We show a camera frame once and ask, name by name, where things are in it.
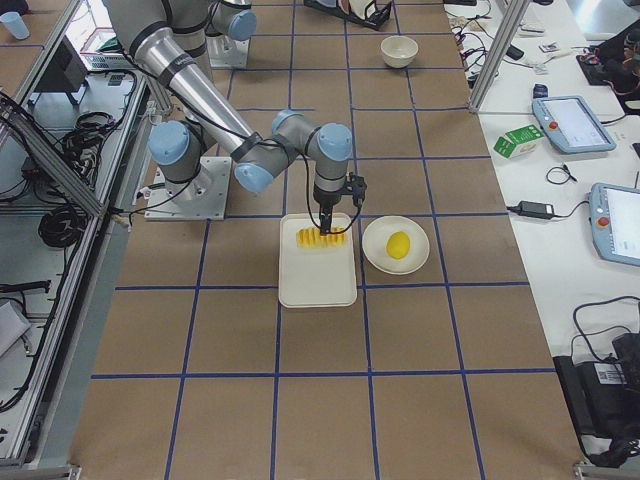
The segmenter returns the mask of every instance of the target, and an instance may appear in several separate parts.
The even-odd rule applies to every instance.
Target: white label
[[[620,385],[626,383],[620,366],[609,365],[607,363],[596,363],[596,373],[602,385]]]

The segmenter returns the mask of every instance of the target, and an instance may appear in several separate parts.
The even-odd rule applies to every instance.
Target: black connector
[[[553,205],[549,203],[526,202],[523,200],[515,207],[507,207],[507,210],[521,217],[542,218],[544,220],[551,220],[556,217]]]
[[[524,57],[524,52],[513,45],[509,45],[507,49],[507,57],[512,58],[513,60],[520,60]]]

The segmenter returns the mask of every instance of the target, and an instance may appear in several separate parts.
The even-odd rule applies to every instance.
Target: blue joint cap
[[[253,163],[241,163],[233,172],[240,185],[252,193],[260,193],[273,182],[273,175]]]
[[[271,133],[275,134],[282,122],[284,122],[287,118],[293,117],[295,115],[302,115],[301,113],[294,112],[293,110],[280,110],[276,118],[273,119],[271,123]]]
[[[149,151],[160,165],[173,165],[189,148],[189,129],[175,120],[161,123],[149,135]]]
[[[318,147],[331,160],[343,162],[351,157],[353,137],[351,130],[339,123],[327,123],[318,131]]]
[[[231,20],[227,35],[229,35],[233,40],[244,42],[245,40],[249,40],[251,35],[256,33],[257,25],[258,20],[256,18],[256,14],[251,10],[243,10],[235,15],[233,20]]]

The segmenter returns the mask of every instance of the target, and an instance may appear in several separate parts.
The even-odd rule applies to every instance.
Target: gray floor
[[[640,18],[623,0],[567,0],[587,40],[606,40]]]

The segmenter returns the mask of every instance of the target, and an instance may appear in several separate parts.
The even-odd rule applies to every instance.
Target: yellow food
[[[332,232],[341,232],[343,229],[332,227]],[[346,233],[332,233],[331,235],[320,235],[320,230],[316,227],[303,228],[298,230],[296,241],[300,248],[327,248],[340,247],[347,242]]]
[[[405,232],[396,232],[387,240],[387,254],[396,260],[406,257],[410,249],[411,239]]]

